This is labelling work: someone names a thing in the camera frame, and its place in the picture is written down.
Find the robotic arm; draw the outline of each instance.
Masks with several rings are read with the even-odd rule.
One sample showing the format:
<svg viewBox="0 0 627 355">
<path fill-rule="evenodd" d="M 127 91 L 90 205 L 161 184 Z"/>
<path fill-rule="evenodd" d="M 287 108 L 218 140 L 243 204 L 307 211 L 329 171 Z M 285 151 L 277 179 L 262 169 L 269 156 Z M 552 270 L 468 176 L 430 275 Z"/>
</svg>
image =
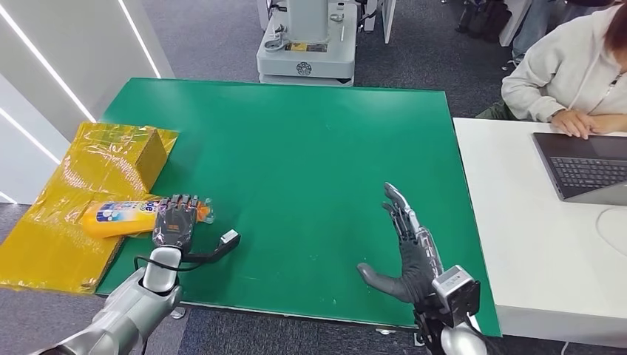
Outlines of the robotic arm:
<svg viewBox="0 0 627 355">
<path fill-rule="evenodd" d="M 402 302 L 414 304 L 421 341 L 432 355 L 486 355 L 484 341 L 469 319 L 479 311 L 479 281 L 460 266 L 443 272 L 431 233 L 420 225 L 398 189 L 385 183 L 384 190 L 391 203 L 383 203 L 383 208 L 392 217 L 399 236 L 401 276 L 381 275 L 360 263 L 357 270 L 363 280 Z"/>
<path fill-rule="evenodd" d="M 231 230 L 220 238 L 212 253 L 190 254 L 197 205 L 195 196 L 174 195 L 162 199 L 152 234 L 157 248 L 150 258 L 135 258 L 137 270 L 106 298 L 92 324 L 53 348 L 33 354 L 128 354 L 139 339 L 144 342 L 145 350 L 148 336 L 180 302 L 183 290 L 178 285 L 178 272 L 216 262 L 240 242 L 238 233 Z M 138 268 L 137 260 L 146 260 L 147 267 Z M 196 265 L 181 268 L 182 262 Z"/>
<path fill-rule="evenodd" d="M 432 355 L 486 355 L 486 346 L 468 318 L 478 312 L 479 282 L 460 266 L 443 272 L 431 233 L 420 225 L 403 195 L 389 183 L 385 184 L 385 195 L 391 203 L 383 207 L 399 236 L 401 276 L 384 276 L 361 263 L 357 268 L 363 280 L 414 304 L 421 341 Z M 183 292 L 178 272 L 218 261 L 240 242 L 238 233 L 231 230 L 220 238 L 212 253 L 190 254 L 197 197 L 174 195 L 163 199 L 158 208 L 152 235 L 157 248 L 150 258 L 135 258 L 136 271 L 107 297 L 91 325 L 33 355 L 128 354 L 139 339 L 145 350 L 148 336 L 180 302 Z M 138 260 L 145 260 L 147 267 L 139 268 Z M 181 263 L 196 265 L 181 268 Z"/>
</svg>

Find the person's hand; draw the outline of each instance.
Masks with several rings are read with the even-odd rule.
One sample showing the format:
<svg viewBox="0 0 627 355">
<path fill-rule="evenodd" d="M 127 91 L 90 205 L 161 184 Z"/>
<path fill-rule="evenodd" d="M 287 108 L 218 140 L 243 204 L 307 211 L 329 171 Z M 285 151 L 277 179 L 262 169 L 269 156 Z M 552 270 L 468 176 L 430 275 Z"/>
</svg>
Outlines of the person's hand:
<svg viewBox="0 0 627 355">
<path fill-rule="evenodd" d="M 583 139 L 588 139 L 590 132 L 593 132 L 597 126 L 591 116 L 573 109 L 565 109 L 556 114 L 551 124 L 569 137 L 575 136 Z"/>
<path fill-rule="evenodd" d="M 593 133 L 606 135 L 612 132 L 627 132 L 627 115 L 593 116 L 595 127 Z"/>
</svg>

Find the white hoodie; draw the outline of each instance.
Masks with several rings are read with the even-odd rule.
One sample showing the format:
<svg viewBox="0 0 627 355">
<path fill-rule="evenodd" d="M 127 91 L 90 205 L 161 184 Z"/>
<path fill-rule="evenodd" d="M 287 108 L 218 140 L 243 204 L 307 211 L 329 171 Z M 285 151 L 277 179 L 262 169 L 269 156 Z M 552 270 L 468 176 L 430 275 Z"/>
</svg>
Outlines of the white hoodie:
<svg viewBox="0 0 627 355">
<path fill-rule="evenodd" d="M 620 75 L 620 65 L 605 47 L 619 7 L 562 24 L 527 51 L 501 88 L 518 119 L 549 122 L 560 109 L 627 114 L 627 74 Z"/>
</svg>

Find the yellow plastic bag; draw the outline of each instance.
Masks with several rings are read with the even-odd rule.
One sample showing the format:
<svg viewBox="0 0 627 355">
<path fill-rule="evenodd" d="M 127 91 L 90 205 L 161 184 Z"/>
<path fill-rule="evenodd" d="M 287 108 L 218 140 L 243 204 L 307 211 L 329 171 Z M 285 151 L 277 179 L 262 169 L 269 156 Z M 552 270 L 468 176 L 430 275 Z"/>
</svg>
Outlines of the yellow plastic bag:
<svg viewBox="0 0 627 355">
<path fill-rule="evenodd" d="M 145 200 L 177 133 L 83 123 L 37 200 L 0 246 L 0 285 L 93 293 L 121 238 L 85 235 L 94 201 Z"/>
</svg>

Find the woman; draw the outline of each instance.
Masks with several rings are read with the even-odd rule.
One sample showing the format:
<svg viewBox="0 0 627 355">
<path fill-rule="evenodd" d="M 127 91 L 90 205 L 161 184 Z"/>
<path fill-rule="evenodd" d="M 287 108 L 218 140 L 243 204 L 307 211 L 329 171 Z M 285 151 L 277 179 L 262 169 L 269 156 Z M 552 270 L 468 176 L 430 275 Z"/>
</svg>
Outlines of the woman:
<svg viewBox="0 0 627 355">
<path fill-rule="evenodd" d="M 551 122 L 569 136 L 627 132 L 627 4 L 576 18 L 503 79 L 504 104 L 477 118 Z"/>
</svg>

